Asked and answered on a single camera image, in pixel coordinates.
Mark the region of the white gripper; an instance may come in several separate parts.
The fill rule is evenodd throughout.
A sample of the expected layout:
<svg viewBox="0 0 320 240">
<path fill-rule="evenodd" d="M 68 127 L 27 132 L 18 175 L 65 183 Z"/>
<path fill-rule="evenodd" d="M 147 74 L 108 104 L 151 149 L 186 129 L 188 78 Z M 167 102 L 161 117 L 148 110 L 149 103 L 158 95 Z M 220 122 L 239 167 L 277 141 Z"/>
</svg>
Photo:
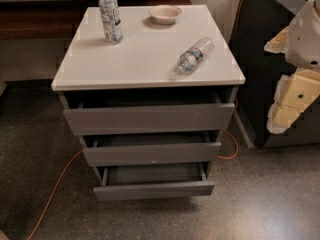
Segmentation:
<svg viewBox="0 0 320 240">
<path fill-rule="evenodd" d="M 281 76 L 268 112 L 268 131 L 282 134 L 320 96 L 320 0 L 308 0 L 264 50 L 283 53 L 288 63 L 302 67 Z"/>
</svg>

